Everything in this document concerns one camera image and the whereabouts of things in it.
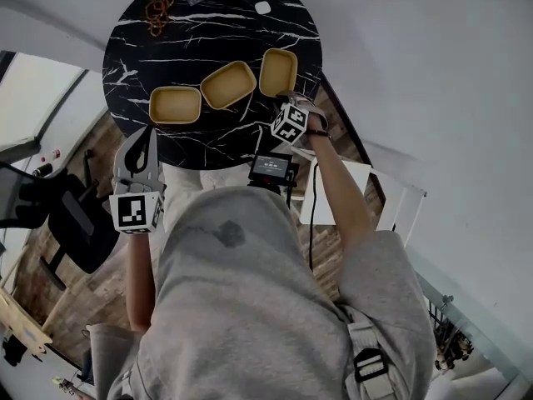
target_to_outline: black chair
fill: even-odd
[[[119,236],[112,216],[102,207],[108,195],[97,197],[98,182],[92,181],[88,166],[91,156],[87,152],[84,160],[86,185],[66,170],[40,178],[0,162],[0,217],[6,216],[0,220],[0,228],[34,229],[48,217],[59,249],[50,263],[43,257],[39,263],[62,291],[66,286],[56,271],[65,254],[85,273],[94,273],[109,257]]]

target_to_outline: round table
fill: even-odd
[[[300,0],[204,0],[190,6],[174,0],[169,23],[153,37],[145,18],[152,0],[135,0],[121,16],[107,43],[103,89],[109,111],[130,135],[147,124],[150,93],[160,86],[199,88],[209,74],[229,62],[246,62],[259,80],[263,53],[289,49],[298,57],[295,91],[314,98],[322,67],[315,24]],[[267,1],[260,15],[255,4]],[[187,169],[229,168],[250,161],[256,151],[279,144],[270,134],[276,100],[257,87],[225,110],[202,99],[200,118],[191,124],[154,125],[161,162]]]

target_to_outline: rectangular tray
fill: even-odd
[[[200,117],[202,95],[188,86],[157,87],[150,95],[150,118],[155,123],[187,124]]]
[[[259,90],[263,95],[276,97],[279,92],[294,90],[298,58],[292,52],[283,49],[268,49],[263,56]]]
[[[227,108],[253,92],[257,80],[243,61],[230,62],[203,79],[200,90],[209,107]]]

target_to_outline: gray sweatshirt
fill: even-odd
[[[346,314],[316,284],[279,196],[253,187],[202,194],[169,235],[156,279],[146,334],[90,329],[97,400],[359,395],[346,390]],[[369,235],[345,253],[338,280],[341,302],[384,340],[398,398],[424,398],[436,346],[400,238]]]

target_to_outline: black buckle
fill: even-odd
[[[359,366],[358,364],[361,362],[365,362],[366,360],[370,360],[371,358],[379,357],[379,361],[374,361],[372,363]],[[366,366],[370,366],[372,364],[380,363],[383,365],[383,369],[375,371],[373,373],[369,373],[368,375],[361,375],[361,370],[365,368]],[[384,375],[389,372],[389,367],[387,366],[385,362],[385,358],[383,357],[383,352],[379,348],[365,348],[363,351],[361,351],[359,354],[357,354],[356,358],[353,360],[353,365],[355,367],[356,372],[356,381],[358,383],[362,383],[364,381],[367,381],[368,379],[373,379],[375,377],[379,377],[380,375]]]

